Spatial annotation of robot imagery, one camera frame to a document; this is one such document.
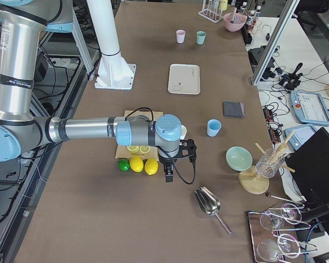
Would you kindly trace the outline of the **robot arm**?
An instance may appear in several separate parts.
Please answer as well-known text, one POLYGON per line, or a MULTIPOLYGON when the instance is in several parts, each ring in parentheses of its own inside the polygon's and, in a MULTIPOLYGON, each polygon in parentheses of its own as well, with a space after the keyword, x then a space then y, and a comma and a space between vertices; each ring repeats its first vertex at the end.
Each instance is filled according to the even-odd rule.
POLYGON ((33 93, 40 34, 72 33, 81 55, 87 54, 71 1, 0 1, 0 17, 0 162, 47 144, 114 138, 122 146, 157 148, 167 182, 178 172, 178 159, 196 163, 196 145, 181 139, 174 115, 73 119, 45 110, 33 93))

